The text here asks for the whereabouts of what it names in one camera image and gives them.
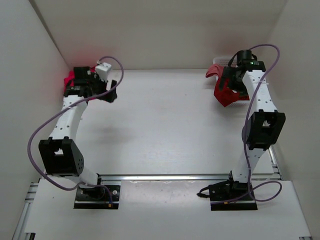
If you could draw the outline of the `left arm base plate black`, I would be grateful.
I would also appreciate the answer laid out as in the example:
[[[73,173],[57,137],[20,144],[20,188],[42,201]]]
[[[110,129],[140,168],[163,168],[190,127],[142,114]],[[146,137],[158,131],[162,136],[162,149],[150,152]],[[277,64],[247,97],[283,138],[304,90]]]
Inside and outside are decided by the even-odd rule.
[[[117,210],[120,203],[120,185],[105,185],[111,193],[103,187],[81,188],[78,187],[74,199],[74,209]]]

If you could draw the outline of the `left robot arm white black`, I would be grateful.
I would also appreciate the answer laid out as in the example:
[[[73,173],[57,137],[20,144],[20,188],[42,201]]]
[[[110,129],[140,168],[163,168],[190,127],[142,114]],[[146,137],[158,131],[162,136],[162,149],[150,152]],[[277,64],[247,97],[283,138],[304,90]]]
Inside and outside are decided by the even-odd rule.
[[[87,194],[93,200],[100,200],[105,188],[99,175],[85,167],[84,156],[76,145],[77,130],[88,97],[100,95],[107,90],[108,74],[112,66],[99,63],[94,67],[74,67],[64,79],[64,111],[48,139],[38,144],[39,152],[48,175],[67,178],[75,183],[84,183]]]

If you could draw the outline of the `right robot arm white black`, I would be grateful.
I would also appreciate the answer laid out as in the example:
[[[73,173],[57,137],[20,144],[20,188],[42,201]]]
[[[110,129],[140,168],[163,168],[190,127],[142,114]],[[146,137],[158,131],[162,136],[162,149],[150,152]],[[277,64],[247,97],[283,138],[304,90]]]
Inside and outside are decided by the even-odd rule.
[[[243,154],[230,173],[234,182],[224,188],[230,200],[242,195],[241,185],[250,182],[259,159],[276,143],[286,121],[285,114],[279,112],[272,101],[266,72],[264,62],[259,61],[251,50],[240,50],[223,68],[214,90],[215,97],[224,107],[237,101],[250,101],[241,133]]]

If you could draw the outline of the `magenta t shirt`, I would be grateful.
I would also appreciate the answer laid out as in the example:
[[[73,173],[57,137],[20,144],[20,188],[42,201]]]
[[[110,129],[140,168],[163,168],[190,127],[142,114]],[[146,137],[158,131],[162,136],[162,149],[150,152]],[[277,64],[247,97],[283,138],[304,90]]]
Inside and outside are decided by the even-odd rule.
[[[92,74],[96,74],[97,75],[97,71],[96,71],[96,65],[94,66],[89,66],[90,68],[90,72]],[[74,78],[75,78],[75,73],[74,70],[71,70],[68,73],[68,76],[64,78],[63,82],[64,82],[64,88],[63,91],[65,92],[68,86],[74,86]]]

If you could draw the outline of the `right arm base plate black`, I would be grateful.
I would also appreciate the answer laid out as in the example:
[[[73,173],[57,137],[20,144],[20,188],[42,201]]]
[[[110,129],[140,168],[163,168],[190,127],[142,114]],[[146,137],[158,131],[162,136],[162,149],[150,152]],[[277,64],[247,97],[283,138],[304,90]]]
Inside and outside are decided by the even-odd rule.
[[[248,190],[234,190],[227,181],[210,184],[197,194],[200,198],[209,198],[211,211],[256,211],[257,203]]]

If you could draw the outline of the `dark red t shirt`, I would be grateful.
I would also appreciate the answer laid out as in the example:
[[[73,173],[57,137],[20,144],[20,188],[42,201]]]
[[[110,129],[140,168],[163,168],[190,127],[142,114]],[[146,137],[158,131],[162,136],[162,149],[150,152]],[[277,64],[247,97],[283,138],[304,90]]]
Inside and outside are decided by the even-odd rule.
[[[240,92],[228,88],[228,82],[228,79],[223,81],[221,78],[219,78],[216,81],[216,85],[214,87],[213,95],[223,107],[227,107],[235,102],[247,102],[250,100],[247,94],[242,94]]]

